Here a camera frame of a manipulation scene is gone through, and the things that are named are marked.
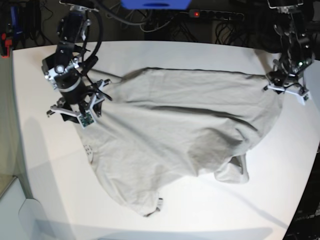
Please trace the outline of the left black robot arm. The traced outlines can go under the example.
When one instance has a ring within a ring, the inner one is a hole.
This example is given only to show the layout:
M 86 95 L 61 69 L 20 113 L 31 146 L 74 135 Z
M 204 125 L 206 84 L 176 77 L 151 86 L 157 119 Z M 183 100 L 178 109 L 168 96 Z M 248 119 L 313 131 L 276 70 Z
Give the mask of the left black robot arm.
M 268 1 L 268 7 L 276 10 L 282 18 L 273 26 L 280 36 L 282 49 L 280 58 L 273 61 L 272 71 L 266 74 L 268 85 L 264 89 L 294 95 L 300 104 L 305 105 L 311 94 L 304 71 L 314 63 L 315 54 L 307 34 L 303 4 L 302 0 Z

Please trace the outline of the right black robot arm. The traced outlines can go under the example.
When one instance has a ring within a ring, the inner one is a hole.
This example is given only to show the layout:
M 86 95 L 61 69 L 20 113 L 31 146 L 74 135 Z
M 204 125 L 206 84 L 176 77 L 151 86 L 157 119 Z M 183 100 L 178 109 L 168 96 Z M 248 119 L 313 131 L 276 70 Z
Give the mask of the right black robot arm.
M 69 11 L 59 22 L 59 42 L 55 52 L 42 60 L 41 70 L 61 98 L 46 115 L 60 114 L 64 121 L 86 128 L 102 115 L 103 101 L 112 100 L 103 92 L 104 87 L 111 83 L 110 79 L 93 82 L 88 77 L 89 71 L 98 62 L 97 53 L 103 39 L 102 18 L 92 0 L 61 0 L 60 4 L 68 6 Z M 93 13 L 98 23 L 98 40 L 88 58 L 85 58 L 92 23 L 89 12 Z

